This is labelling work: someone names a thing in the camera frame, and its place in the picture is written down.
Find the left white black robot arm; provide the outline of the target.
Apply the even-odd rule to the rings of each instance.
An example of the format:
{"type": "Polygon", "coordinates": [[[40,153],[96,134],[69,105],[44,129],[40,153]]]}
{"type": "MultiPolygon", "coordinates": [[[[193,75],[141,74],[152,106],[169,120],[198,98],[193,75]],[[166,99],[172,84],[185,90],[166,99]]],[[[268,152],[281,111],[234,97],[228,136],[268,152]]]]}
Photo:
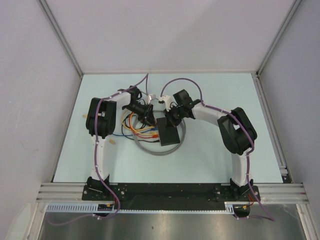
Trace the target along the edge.
{"type": "Polygon", "coordinates": [[[104,169],[104,147],[116,128],[117,110],[127,109],[136,114],[143,124],[156,125],[153,105],[140,103],[141,98],[142,92],[136,86],[130,86],[128,90],[120,89],[109,99],[91,99],[85,126],[93,140],[94,166],[86,185],[100,200],[107,199],[111,193],[108,186],[110,174],[104,169]]]}

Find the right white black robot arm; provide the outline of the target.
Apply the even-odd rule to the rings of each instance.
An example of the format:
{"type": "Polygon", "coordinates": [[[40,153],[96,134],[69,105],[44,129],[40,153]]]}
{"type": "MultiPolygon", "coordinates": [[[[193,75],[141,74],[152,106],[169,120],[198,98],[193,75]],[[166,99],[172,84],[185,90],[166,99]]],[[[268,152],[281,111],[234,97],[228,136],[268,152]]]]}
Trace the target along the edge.
{"type": "Polygon", "coordinates": [[[245,111],[241,107],[231,112],[214,109],[200,99],[192,100],[184,89],[173,96],[162,95],[159,102],[165,104],[164,115],[169,126],[176,127],[183,119],[191,118],[219,128],[223,144],[231,153],[230,194],[237,201],[247,197],[253,185],[247,157],[258,135],[245,111]]]}

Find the black network switch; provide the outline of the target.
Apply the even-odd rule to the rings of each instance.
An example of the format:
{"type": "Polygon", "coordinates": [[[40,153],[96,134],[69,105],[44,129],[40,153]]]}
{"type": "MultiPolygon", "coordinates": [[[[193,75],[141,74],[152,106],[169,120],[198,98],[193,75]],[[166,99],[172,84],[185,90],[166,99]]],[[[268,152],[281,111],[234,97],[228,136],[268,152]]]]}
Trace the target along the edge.
{"type": "Polygon", "coordinates": [[[180,137],[177,128],[174,126],[167,126],[167,120],[165,117],[157,118],[156,124],[160,145],[162,147],[180,143],[180,137]]]}

